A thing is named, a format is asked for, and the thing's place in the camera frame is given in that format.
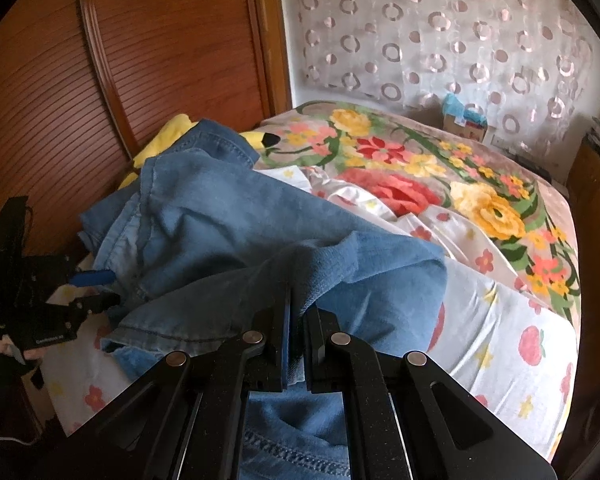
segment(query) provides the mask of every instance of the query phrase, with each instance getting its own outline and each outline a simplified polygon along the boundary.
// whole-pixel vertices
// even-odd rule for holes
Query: floral blanket
[[[264,121],[282,140],[259,168],[319,166],[371,192],[397,216],[429,204],[476,224],[529,290],[580,331],[580,280],[566,201],[486,146],[404,117],[343,102],[309,102]]]

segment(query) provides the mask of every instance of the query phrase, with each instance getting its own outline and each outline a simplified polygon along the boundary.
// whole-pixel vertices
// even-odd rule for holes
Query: blue denim jeans
[[[103,348],[135,379],[167,352],[217,349],[289,286],[290,387],[251,396],[243,478],[348,476],[342,400],[303,383],[302,314],[313,303],[331,310],[378,351],[425,349],[445,291],[442,251],[251,171],[256,158],[201,121],[147,160],[132,190],[82,216],[94,267],[116,272],[123,297]]]

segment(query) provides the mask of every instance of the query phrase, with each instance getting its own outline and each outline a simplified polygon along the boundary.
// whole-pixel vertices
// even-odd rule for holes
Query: box
[[[450,134],[457,135],[463,139],[477,140],[482,142],[484,134],[487,132],[487,127],[482,127],[480,124],[472,123],[471,121],[464,121],[464,125],[458,124],[460,121],[456,120],[456,117],[451,114],[445,115],[442,129]]]

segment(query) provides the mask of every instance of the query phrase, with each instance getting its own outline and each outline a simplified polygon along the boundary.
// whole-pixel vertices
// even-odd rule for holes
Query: curtain
[[[570,0],[297,3],[309,84],[398,113],[453,92],[535,156],[561,142],[586,91],[594,32]]]

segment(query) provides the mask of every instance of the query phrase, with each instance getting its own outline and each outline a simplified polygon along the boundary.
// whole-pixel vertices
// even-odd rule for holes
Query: silver screw
[[[345,346],[351,343],[351,336],[346,332],[336,332],[331,334],[331,342],[334,345]]]
[[[422,352],[409,352],[407,361],[414,366],[424,366],[427,363],[427,356]]]
[[[257,330],[249,330],[242,334],[242,340],[250,345],[255,345],[262,341],[262,334]]]
[[[167,355],[167,364],[174,368],[182,366],[185,362],[187,362],[187,355],[184,352],[171,352]]]

